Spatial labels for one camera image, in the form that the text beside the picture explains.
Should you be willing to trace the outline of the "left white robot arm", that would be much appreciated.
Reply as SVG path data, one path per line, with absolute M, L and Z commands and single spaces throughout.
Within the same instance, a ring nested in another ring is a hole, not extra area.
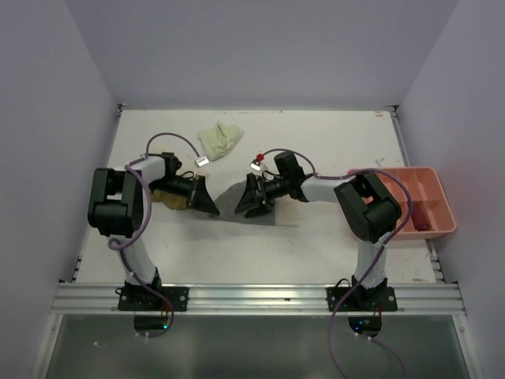
M 172 152 L 147 154 L 123 168 L 97 168 L 92 179 L 88 223 L 107 239 L 125 270 L 125 282 L 139 287 L 136 300 L 146 310 L 162 305 L 159 271 L 148 256 L 142 234 L 152 216 L 155 190 L 182 197 L 189 208 L 213 216 L 219 210 L 205 177 L 179 174 L 182 162 Z

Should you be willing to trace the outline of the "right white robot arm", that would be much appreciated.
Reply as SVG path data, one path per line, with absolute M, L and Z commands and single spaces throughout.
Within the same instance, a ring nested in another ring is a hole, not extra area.
M 278 173 L 271 179 L 248 174 L 234 212 L 246 218 L 264 216 L 273 210 L 276 199 L 285 196 L 303 203 L 339 205 L 349 229 L 359 240 L 351 299 L 358 309 L 369 310 L 387 288 L 386 245 L 402 216 L 401 207 L 372 170 L 327 178 L 306 174 L 297 156 L 290 150 L 280 151 L 274 157 Z

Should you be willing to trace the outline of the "grey and cream underwear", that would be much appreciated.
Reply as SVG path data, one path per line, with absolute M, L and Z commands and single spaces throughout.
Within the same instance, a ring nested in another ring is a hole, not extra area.
M 215 199 L 215 205 L 220 211 L 218 216 L 208 215 L 211 220 L 231 223 L 241 223 L 259 226 L 299 227 L 300 212 L 298 202 L 290 197 L 280 197 L 275 200 L 271 213 L 264 216 L 246 218 L 243 214 L 235 214 L 234 210 L 245 190 L 245 182 L 237 182 L 230 186 Z

